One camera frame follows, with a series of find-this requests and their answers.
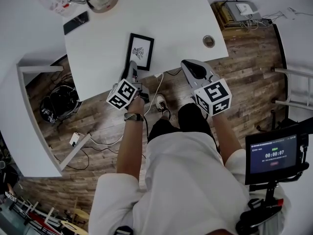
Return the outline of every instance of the person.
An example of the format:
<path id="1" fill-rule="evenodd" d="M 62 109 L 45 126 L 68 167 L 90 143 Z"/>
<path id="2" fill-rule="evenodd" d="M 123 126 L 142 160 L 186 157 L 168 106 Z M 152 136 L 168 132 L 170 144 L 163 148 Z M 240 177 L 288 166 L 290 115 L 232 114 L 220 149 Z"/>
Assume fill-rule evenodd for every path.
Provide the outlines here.
<path id="1" fill-rule="evenodd" d="M 0 195 L 5 194 L 5 192 L 10 193 L 15 196 L 13 190 L 14 185 L 19 180 L 19 175 L 17 171 L 10 165 L 7 165 L 5 169 L 0 170 Z"/>
<path id="2" fill-rule="evenodd" d="M 252 198 L 265 198 L 266 191 L 249 193 L 245 186 L 246 151 L 242 149 L 224 113 L 212 117 L 220 145 L 214 142 L 208 122 L 196 104 L 178 112 L 180 129 L 169 122 L 165 98 L 158 94 L 156 106 L 162 117 L 153 126 L 146 148 L 146 192 L 139 188 L 143 122 L 127 120 L 116 174 L 102 175 L 90 213 L 89 234 L 113 235 L 128 227 L 135 235 L 235 235 L 240 215 L 249 210 Z M 144 102 L 137 97 L 128 114 L 144 115 Z M 259 226 L 260 234 L 279 234 L 289 200 L 284 198 L 278 215 Z"/>

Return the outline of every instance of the plastic bag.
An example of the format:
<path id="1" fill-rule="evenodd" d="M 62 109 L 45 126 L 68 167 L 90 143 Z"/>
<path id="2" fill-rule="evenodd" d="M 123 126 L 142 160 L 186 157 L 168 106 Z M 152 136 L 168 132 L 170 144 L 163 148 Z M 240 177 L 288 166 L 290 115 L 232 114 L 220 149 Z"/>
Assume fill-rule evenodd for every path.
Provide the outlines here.
<path id="1" fill-rule="evenodd" d="M 68 17 L 73 14 L 76 6 L 69 3 L 68 0 L 38 0 L 43 7 L 54 11 L 63 17 Z"/>

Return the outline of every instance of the white table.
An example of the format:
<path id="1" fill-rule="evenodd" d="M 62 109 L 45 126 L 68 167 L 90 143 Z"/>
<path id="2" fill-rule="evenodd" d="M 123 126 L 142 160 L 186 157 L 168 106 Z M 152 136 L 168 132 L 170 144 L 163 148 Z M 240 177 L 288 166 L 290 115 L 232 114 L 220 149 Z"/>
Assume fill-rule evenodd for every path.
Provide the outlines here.
<path id="1" fill-rule="evenodd" d="M 68 60 L 80 100 L 112 88 L 125 66 L 130 33 L 155 39 L 150 71 L 139 78 L 180 67 L 183 59 L 208 61 L 228 56 L 207 0 L 119 0 L 96 14 L 80 5 L 71 18 L 89 12 L 89 22 L 65 36 Z M 202 40 L 215 40 L 207 48 Z"/>
<path id="2" fill-rule="evenodd" d="M 0 130 L 15 163 L 25 177 L 61 177 L 30 106 L 23 72 L 55 72 L 63 67 L 12 67 L 0 84 Z"/>

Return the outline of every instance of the monitor screen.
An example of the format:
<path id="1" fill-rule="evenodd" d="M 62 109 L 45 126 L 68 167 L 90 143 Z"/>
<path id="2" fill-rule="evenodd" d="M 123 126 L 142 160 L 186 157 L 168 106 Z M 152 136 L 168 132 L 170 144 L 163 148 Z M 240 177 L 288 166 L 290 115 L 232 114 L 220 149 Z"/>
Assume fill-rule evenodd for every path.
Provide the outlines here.
<path id="1" fill-rule="evenodd" d="M 250 173 L 285 169 L 296 164 L 297 136 L 250 145 Z"/>

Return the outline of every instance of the knee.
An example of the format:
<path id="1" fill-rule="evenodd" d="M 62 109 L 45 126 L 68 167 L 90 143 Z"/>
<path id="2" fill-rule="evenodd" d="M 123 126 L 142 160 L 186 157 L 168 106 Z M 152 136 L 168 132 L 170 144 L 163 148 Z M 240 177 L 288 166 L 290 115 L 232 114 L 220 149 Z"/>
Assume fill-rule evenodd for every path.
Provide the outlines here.
<path id="1" fill-rule="evenodd" d="M 178 114 L 182 114 L 182 113 L 192 114 L 194 112 L 201 112 L 201 110 L 195 103 L 189 103 L 181 107 L 180 110 L 178 111 Z"/>

